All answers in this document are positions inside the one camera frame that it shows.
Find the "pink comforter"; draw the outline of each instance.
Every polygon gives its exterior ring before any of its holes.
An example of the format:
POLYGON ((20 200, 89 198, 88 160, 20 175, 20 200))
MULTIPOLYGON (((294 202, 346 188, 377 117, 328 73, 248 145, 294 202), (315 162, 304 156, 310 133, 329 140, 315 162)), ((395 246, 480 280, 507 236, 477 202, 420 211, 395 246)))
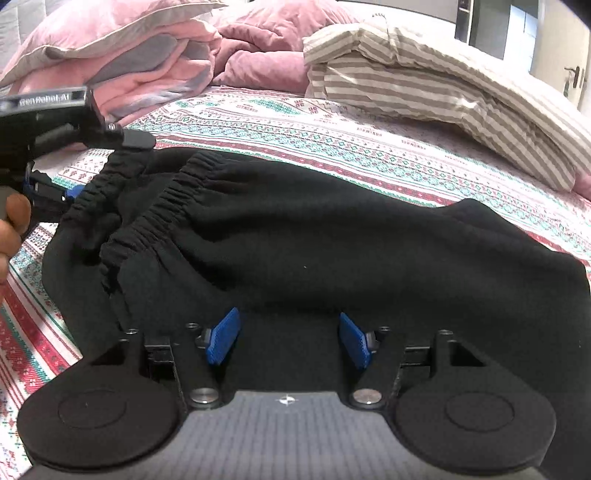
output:
POLYGON ((211 82, 215 55, 221 36, 212 25, 201 20, 188 20, 158 27, 136 41, 111 51, 102 57, 69 59, 61 63, 35 70, 12 85, 11 93, 27 93, 36 90, 85 85, 109 62, 137 47, 148 38, 167 34, 177 39, 177 44, 156 69, 118 76, 95 86, 95 99, 101 113, 112 118, 112 112, 128 111, 117 115, 121 125, 127 125, 149 111, 170 101, 174 92, 179 97, 198 95, 211 82), (183 55, 190 41, 206 44, 203 58, 190 59, 183 55))
POLYGON ((308 86, 303 38, 357 19, 335 0, 257 0, 213 12, 222 35, 213 85, 304 94, 308 86))
POLYGON ((215 12, 213 25, 194 18, 158 27, 100 57, 40 68, 14 83, 11 93, 90 85, 103 116, 123 126, 164 103, 200 94, 212 80, 303 94, 308 84, 303 38, 327 25, 355 21, 335 0, 257 0, 215 12), (118 57, 157 35, 156 44, 164 37, 176 43, 156 68, 125 70, 93 82, 118 57))

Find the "human hand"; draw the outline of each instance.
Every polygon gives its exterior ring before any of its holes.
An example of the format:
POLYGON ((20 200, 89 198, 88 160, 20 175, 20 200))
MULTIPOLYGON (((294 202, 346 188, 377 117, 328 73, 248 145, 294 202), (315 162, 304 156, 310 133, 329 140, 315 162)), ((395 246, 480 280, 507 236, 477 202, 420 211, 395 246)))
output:
POLYGON ((8 263, 21 247, 21 235, 31 221, 31 203, 24 195, 13 193, 6 199, 6 220, 0 220, 0 303, 4 301, 4 284, 8 263))

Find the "black garment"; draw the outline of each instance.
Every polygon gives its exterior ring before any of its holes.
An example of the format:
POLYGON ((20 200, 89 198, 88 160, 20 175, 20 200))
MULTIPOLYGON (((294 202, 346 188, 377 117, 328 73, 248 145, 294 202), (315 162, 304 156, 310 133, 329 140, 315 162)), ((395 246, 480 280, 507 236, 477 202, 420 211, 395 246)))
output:
POLYGON ((116 153, 60 224, 43 283, 85 354, 120 328, 213 326, 238 307, 230 391, 342 390, 341 311, 423 344, 451 329, 551 401, 547 469, 591 472, 584 267, 474 200, 418 207, 206 150, 116 153))

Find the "patterned bedsheet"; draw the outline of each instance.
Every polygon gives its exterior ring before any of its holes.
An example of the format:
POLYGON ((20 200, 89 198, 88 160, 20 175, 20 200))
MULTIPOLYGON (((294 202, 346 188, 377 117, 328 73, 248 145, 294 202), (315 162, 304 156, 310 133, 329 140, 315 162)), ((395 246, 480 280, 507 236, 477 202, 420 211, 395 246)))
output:
MULTIPOLYGON (((556 194, 485 147, 440 125, 386 121, 356 108, 277 92, 212 88, 131 125, 158 148, 197 146, 284 161, 428 207, 472 197, 547 247, 578 257, 591 279, 591 203, 556 194)), ((109 152, 72 154, 55 180, 87 183, 109 152)), ((16 431, 20 405, 80 355, 41 285, 56 225, 42 224, 12 260, 0 308, 0 479, 29 466, 16 431)))

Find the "blue gripper pad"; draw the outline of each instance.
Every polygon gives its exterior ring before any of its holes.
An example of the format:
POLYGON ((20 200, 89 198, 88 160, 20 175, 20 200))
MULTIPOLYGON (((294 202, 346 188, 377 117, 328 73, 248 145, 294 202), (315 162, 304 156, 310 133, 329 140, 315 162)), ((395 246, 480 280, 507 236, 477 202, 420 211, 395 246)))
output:
POLYGON ((360 370, 367 368, 371 360, 367 338, 344 313, 340 314, 339 338, 355 366, 360 370))
POLYGON ((234 307, 224 319, 212 329, 209 346, 206 350, 207 363, 219 365, 230 351, 241 328, 240 313, 234 307))
POLYGON ((66 197, 70 197, 70 198, 75 199, 76 197, 78 197, 80 192, 82 192, 82 190, 84 190, 84 187, 86 187, 86 185, 76 185, 75 187, 72 187, 71 189, 66 190, 66 197))

